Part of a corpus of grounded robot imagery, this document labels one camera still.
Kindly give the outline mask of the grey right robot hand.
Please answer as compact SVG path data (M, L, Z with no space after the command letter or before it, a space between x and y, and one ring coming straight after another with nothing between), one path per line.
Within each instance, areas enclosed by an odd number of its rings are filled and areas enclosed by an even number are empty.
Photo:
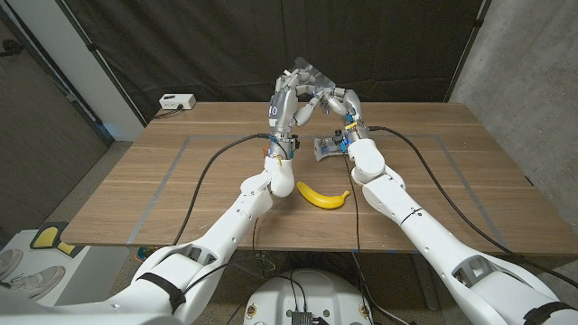
M341 117L344 124L344 138L349 144L369 138L368 128L362 115L361 103L353 89L323 88L316 93L324 105Z

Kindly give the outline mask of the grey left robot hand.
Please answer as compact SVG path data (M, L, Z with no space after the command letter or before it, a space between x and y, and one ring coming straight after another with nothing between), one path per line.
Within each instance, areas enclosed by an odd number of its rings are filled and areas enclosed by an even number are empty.
M307 124L320 103L316 93L322 87L316 86L315 82L315 75L302 69L286 70L276 79L275 93L268 108L271 134L269 156L284 160L293 158L296 144L292 128Z

